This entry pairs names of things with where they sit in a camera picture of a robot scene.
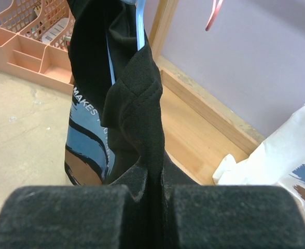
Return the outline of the blue wire hanger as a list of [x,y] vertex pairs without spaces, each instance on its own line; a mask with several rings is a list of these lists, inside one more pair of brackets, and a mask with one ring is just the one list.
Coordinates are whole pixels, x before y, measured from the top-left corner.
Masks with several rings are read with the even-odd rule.
[[[137,42],[137,50],[141,50],[145,46],[145,29],[144,29],[144,8],[145,8],[145,0],[121,0],[123,3],[128,5],[134,5],[136,7],[135,10],[135,21],[136,21],[136,42]],[[108,62],[109,62],[109,71],[112,85],[115,84],[115,73],[113,62],[110,56],[109,50],[109,42],[106,37],[107,44],[107,53],[108,53]]]

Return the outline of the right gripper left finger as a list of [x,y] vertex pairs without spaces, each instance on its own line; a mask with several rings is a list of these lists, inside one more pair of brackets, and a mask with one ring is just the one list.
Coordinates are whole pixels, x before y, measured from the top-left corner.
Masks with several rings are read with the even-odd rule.
[[0,248],[146,248],[148,164],[110,185],[24,186],[0,212]]

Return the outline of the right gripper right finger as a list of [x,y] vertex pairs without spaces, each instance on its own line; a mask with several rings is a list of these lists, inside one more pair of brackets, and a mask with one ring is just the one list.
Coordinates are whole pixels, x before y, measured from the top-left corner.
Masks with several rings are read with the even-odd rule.
[[305,223],[284,188],[202,186],[168,155],[161,185],[165,248],[305,248]]

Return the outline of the black t-shirt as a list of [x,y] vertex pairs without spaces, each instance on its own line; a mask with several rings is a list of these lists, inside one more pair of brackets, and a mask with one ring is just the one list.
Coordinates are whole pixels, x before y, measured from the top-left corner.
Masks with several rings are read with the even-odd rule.
[[137,197],[144,248],[163,248],[164,148],[160,72],[137,47],[136,8],[122,1],[69,1],[74,76],[64,167],[73,185],[122,181]]

